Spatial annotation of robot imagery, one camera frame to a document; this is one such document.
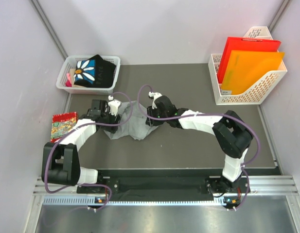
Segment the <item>grey t shirt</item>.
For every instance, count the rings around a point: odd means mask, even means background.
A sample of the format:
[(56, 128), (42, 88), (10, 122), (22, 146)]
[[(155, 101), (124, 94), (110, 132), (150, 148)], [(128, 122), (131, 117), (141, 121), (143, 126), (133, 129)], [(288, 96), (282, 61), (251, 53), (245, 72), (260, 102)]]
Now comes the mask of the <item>grey t shirt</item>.
[(130, 136), (135, 140), (143, 140), (152, 131), (158, 128), (158, 126), (146, 125), (146, 117), (139, 111), (137, 101), (132, 101), (132, 107), (130, 106), (129, 102), (123, 102), (121, 104), (119, 107), (119, 114), (122, 116), (120, 122), (128, 119), (131, 109), (133, 112), (130, 120), (119, 126), (115, 133), (104, 131), (111, 140), (119, 139), (125, 136)]

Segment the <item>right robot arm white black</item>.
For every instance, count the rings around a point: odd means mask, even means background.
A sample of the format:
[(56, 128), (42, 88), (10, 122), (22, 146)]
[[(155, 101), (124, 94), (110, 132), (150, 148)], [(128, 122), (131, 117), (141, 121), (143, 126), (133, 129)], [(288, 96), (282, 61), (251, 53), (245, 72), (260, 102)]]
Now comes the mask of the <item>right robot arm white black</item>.
[(158, 92), (149, 92), (152, 105), (147, 107), (148, 126), (168, 123), (173, 128), (197, 130), (214, 135), (225, 154), (225, 164), (219, 181), (208, 185), (212, 194), (222, 196), (239, 186), (241, 165), (253, 139), (250, 131), (233, 119), (223, 116), (199, 116), (187, 108), (176, 108), (170, 99)]

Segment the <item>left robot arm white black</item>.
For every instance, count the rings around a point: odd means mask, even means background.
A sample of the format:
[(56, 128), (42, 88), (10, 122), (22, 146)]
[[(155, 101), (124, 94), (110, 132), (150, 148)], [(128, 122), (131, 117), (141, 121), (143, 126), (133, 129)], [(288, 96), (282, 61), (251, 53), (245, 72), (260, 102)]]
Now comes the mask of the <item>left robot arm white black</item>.
[(44, 183), (75, 186), (87, 184), (93, 192), (104, 188), (99, 171), (80, 166), (78, 151), (99, 129), (117, 131), (121, 115), (119, 100), (93, 100), (91, 108), (81, 115), (76, 125), (62, 139), (48, 142), (43, 148), (41, 178)]

